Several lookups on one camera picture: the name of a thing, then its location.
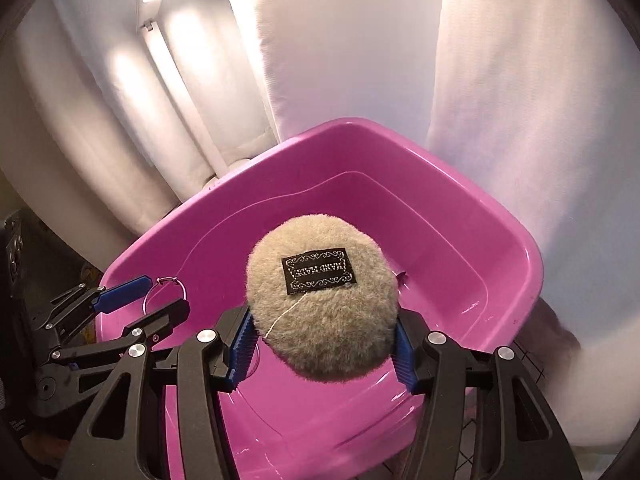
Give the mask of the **silver ring bangle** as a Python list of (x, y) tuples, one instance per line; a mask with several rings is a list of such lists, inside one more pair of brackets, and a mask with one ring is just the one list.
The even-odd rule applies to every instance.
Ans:
[(187, 300), (186, 285), (176, 276), (160, 276), (152, 279), (152, 285), (142, 298), (142, 314), (150, 313), (150, 301), (156, 296), (166, 296), (173, 292), (178, 299)]

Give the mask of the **beige fluffy round puff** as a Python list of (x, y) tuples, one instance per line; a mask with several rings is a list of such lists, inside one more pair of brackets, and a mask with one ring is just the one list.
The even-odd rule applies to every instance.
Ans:
[(313, 382), (366, 376), (392, 353), (396, 275), (341, 218), (306, 214), (266, 234), (248, 256), (246, 301), (264, 343)]

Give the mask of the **pink plastic tub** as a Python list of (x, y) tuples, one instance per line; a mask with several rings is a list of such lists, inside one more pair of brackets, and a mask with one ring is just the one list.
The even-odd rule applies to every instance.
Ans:
[[(167, 339), (176, 346), (246, 298), (247, 260), (281, 233), (270, 273), (279, 299), (266, 329), (297, 320), (321, 295), (362, 292), (373, 273), (360, 251), (330, 234), (326, 219), (354, 226), (378, 246), (399, 303), (462, 346), (490, 351), (516, 335), (541, 290), (533, 237), (469, 179), (393, 131), (364, 119), (313, 128), (209, 185), (160, 220), (106, 270), (117, 286), (141, 275), (152, 290), (101, 315), (102, 340), (146, 312), (186, 296), (191, 312)], [(407, 446), (420, 400), (392, 364), (351, 382), (318, 384), (259, 344), (255, 370), (220, 400), (244, 479), (348, 479)]]

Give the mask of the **white curtain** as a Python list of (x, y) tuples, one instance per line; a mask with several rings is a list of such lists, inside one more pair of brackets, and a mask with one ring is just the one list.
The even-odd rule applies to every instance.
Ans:
[(639, 50), (606, 0), (1, 0), (1, 180), (99, 268), (326, 120), (396, 130), (503, 203), (578, 340), (574, 445), (639, 418)]

